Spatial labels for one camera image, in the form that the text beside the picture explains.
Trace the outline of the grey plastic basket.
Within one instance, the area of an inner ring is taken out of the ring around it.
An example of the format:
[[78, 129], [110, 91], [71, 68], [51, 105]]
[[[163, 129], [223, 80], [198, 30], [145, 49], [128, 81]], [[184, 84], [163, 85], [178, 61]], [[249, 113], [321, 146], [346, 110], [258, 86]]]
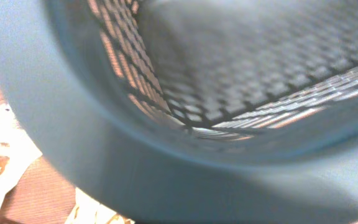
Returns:
[[0, 89], [137, 222], [358, 221], [358, 1], [0, 1]]

